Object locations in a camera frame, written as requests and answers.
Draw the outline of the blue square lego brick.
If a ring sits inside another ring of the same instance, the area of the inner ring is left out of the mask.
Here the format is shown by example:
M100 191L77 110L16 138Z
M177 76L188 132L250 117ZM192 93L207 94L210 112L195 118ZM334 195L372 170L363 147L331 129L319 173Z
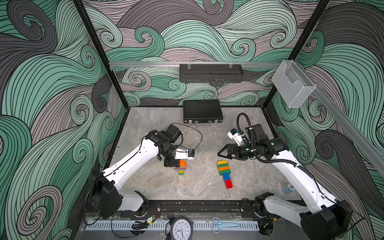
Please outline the blue square lego brick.
M230 180L231 179L230 174L228 174L228 173L223 174L223 179L224 179L224 181Z

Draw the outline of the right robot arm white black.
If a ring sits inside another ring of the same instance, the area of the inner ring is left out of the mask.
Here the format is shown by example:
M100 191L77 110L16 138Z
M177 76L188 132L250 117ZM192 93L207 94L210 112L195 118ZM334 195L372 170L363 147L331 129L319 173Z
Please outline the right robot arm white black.
M247 127L245 132L232 129L228 137L233 144L223 147L225 159L256 159L275 166L299 193L302 203L283 200L272 193L255 198L255 214L262 219L267 235L273 231L269 224L278 216L299 226L311 240L333 240L350 230L352 206L339 201L306 170L279 138L269 139L261 125Z

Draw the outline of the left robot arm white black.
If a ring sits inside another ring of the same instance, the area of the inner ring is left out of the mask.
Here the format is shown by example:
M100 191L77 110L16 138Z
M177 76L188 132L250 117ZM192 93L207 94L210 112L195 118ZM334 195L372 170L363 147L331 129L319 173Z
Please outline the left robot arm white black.
M178 167L180 160L176 158L177 147L174 143L182 135L174 125L166 130L153 130L145 135L140 144L123 159L103 171L93 171L86 187L89 190L87 199L107 219L118 211L140 212L145 198L139 193L124 195L121 189L126 181L146 162L157 157L164 159L165 167Z

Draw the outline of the orange lego brick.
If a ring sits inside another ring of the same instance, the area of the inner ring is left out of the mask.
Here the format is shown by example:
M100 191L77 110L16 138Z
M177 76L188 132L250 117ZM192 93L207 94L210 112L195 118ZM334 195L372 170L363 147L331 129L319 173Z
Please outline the orange lego brick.
M219 168L219 172L220 171L227 171L227 170L230 170L230 167L221 167L221 168Z

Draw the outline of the orange half-round block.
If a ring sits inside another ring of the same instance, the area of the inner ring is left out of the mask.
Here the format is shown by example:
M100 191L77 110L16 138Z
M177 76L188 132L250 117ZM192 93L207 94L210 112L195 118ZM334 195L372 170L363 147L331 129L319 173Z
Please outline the orange half-round block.
M180 168L187 167L187 162L185 160L180 160Z

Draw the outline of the red square lego brick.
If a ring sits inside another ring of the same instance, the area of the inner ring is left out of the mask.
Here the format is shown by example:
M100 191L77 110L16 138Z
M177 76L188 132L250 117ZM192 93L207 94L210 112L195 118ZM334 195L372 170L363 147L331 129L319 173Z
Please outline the red square lego brick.
M231 189L233 188L233 183L231 180L225 180L225 187L226 189Z

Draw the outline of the green long lego brick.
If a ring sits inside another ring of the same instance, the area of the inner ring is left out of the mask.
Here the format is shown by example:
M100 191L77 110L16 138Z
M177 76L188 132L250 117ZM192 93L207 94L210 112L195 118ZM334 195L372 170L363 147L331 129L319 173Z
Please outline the green long lego brick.
M227 166L229 167L229 164L224 164L224 165L217 166L217 167L218 167L218 169L219 169L219 168L221 168L221 167L227 167Z
M230 174L231 173L231 170L223 170L223 171L219 171L219 175L222 176L224 174Z

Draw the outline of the yellow half-round lego brick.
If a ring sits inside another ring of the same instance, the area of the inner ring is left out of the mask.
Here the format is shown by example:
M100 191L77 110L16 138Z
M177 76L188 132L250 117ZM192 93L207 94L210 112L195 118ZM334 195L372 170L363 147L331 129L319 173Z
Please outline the yellow half-round lego brick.
M227 164L228 162L227 161L219 161L217 163L218 166L221 166L221 165L224 165L224 164Z

